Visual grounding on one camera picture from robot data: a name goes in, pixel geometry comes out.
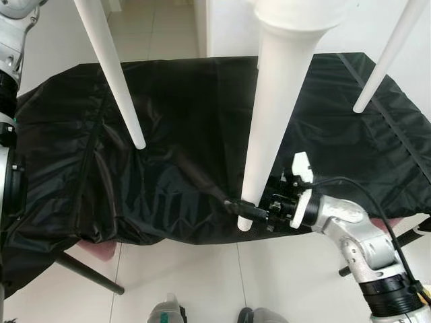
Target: black wire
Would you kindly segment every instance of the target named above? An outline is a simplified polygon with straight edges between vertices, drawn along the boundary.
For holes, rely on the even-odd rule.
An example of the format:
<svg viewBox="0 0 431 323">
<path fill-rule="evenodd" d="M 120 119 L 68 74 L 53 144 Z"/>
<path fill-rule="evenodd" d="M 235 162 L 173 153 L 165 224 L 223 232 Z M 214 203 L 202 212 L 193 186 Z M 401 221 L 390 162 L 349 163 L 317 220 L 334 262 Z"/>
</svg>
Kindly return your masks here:
<svg viewBox="0 0 431 323">
<path fill-rule="evenodd" d="M 405 272 L 407 274 L 407 277 L 409 278 L 409 280 L 411 281 L 411 283 L 413 283 L 416 287 L 419 285 L 420 289 L 417 290 L 417 292 L 426 300 L 426 302 L 428 303 L 429 306 L 431 306 L 431 299 L 428 297 L 428 295 L 426 295 L 425 291 L 423 290 L 422 285 L 420 284 L 419 281 L 417 281 L 410 269 L 409 264 L 407 263 L 407 260 L 405 259 L 404 253 L 401 249 L 401 245 L 398 242 L 397 236 L 394 234 L 391 225 L 389 224 L 389 221 L 387 219 L 387 216 L 385 214 L 385 212 L 383 211 L 382 207 L 376 202 L 376 200 L 374 199 L 374 197 L 372 197 L 372 195 L 367 191 L 366 188 L 364 188 L 361 184 L 359 184 L 358 182 L 347 178 L 347 177 L 334 177 L 334 178 L 330 178 L 327 180 L 321 180 L 319 182 L 315 182 L 310 184 L 311 187 L 316 187 L 316 186 L 323 186 L 326 184 L 330 184 L 330 183 L 334 183 L 334 182 L 347 182 L 350 183 L 352 185 L 354 185 L 356 188 L 359 188 L 368 198 L 368 200 L 370 200 L 370 202 L 373 204 L 374 208 L 377 210 L 379 217 L 382 219 L 383 223 L 385 224 L 389 235 L 391 236 L 392 239 L 392 243 L 394 245 L 394 248 L 396 249 L 396 251 L 398 252 L 399 255 L 399 259 L 401 260 L 401 263 L 404 266 Z"/>
</svg>

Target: wrinkled black fabric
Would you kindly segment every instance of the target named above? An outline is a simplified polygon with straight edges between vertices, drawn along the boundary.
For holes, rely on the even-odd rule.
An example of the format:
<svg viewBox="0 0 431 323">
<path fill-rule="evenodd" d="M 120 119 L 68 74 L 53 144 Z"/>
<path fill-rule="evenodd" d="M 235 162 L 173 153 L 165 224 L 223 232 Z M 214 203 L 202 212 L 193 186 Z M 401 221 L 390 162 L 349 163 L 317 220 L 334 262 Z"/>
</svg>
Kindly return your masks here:
<svg viewBox="0 0 431 323">
<path fill-rule="evenodd" d="M 352 112 L 374 63 L 362 53 L 315 55 L 273 175 L 308 153 L 317 179 L 363 184 L 389 217 L 431 213 L 431 125 L 386 77 L 365 113 Z M 7 294 L 79 239 L 221 244 L 303 234 L 236 227 L 257 80 L 256 58 L 123 65 L 147 141 L 137 151 L 98 65 L 51 77 L 19 100 L 18 150 L 27 159 L 26 214 L 9 231 Z M 374 213 L 351 186 L 325 194 Z"/>
</svg>

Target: white tiled floor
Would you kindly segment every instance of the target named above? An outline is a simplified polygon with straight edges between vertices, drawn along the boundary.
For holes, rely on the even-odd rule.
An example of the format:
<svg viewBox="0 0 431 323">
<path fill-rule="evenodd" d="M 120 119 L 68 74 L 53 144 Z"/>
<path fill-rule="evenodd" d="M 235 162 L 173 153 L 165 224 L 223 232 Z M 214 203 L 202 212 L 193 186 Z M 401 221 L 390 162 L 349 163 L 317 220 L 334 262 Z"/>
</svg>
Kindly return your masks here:
<svg viewBox="0 0 431 323">
<path fill-rule="evenodd" d="M 193 7 L 173 0 L 127 0 L 109 24 L 122 61 L 197 57 Z M 406 219 L 400 234 L 424 216 Z M 431 285 L 431 239 L 405 248 L 414 273 Z M 17 323 L 145 322 L 168 292 L 176 293 L 189 322 L 236 321 L 247 304 L 265 306 L 291 323 L 365 323 L 369 311 L 352 277 L 342 279 L 337 248 L 323 236 L 277 238 L 222 246 L 163 241 L 122 245 L 100 262 L 79 247 L 69 253 L 126 288 L 122 296 L 53 265 L 5 303 Z"/>
</svg>

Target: black cloth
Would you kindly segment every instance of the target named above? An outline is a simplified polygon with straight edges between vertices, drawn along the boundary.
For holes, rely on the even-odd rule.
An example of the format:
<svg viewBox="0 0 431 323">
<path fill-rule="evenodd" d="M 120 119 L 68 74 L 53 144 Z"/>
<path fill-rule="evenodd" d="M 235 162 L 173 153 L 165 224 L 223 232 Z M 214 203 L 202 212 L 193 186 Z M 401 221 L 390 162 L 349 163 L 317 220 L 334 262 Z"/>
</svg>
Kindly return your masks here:
<svg viewBox="0 0 431 323">
<path fill-rule="evenodd" d="M 7 294 L 79 239 L 222 244 L 303 234 L 237 229 L 257 80 L 255 57 L 123 65 L 147 147 L 134 148 L 99 65 L 79 65 L 19 99 L 18 151 L 28 202 L 3 251 Z M 308 153 L 318 179 L 363 184 L 389 217 L 431 213 L 431 125 L 386 77 L 365 113 L 352 106 L 374 63 L 362 53 L 315 55 L 273 174 Z M 323 193 L 360 203 L 355 188 Z"/>
</svg>

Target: black cable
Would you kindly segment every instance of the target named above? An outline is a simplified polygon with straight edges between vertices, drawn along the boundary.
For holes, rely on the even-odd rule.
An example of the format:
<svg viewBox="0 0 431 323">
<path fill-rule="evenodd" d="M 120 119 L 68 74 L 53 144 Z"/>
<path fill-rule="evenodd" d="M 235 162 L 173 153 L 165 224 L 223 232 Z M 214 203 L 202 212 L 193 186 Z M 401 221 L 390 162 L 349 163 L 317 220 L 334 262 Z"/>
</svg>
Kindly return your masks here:
<svg viewBox="0 0 431 323">
<path fill-rule="evenodd" d="M 415 279 L 415 277 L 414 277 L 414 275 L 410 269 L 410 266 L 407 263 L 407 260 L 405 259 L 404 253 L 403 253 L 401 246 L 398 242 L 397 236 L 394 234 L 392 227 L 389 224 L 389 221 L 387 219 L 385 212 L 383 211 L 382 207 L 377 203 L 377 201 L 374 199 L 374 197 L 372 197 L 372 195 L 367 191 L 366 188 L 364 188 L 358 182 L 356 182 L 350 178 L 342 177 L 342 176 L 330 178 L 327 180 L 321 180 L 320 182 L 315 182 L 315 183 L 310 184 L 310 186 L 311 187 L 324 186 L 326 184 L 330 184 L 330 183 L 334 183 L 334 182 L 347 182 L 349 184 L 352 184 L 353 186 L 355 186 L 356 188 L 361 190 L 366 195 L 368 200 L 370 200 L 370 202 L 374 205 L 374 208 L 377 210 L 379 217 L 382 219 L 383 223 L 385 224 L 385 226 L 389 232 L 389 235 L 392 239 L 392 243 L 394 245 L 394 248 L 398 252 L 399 259 L 401 260 L 401 263 L 404 266 L 405 272 L 406 272 L 407 276 L 409 277 L 409 280 L 413 284 L 413 288 L 416 290 L 417 293 L 419 293 L 426 300 L 428 305 L 431 306 L 431 299 L 428 297 L 428 295 L 426 295 L 422 284 Z"/>
</svg>

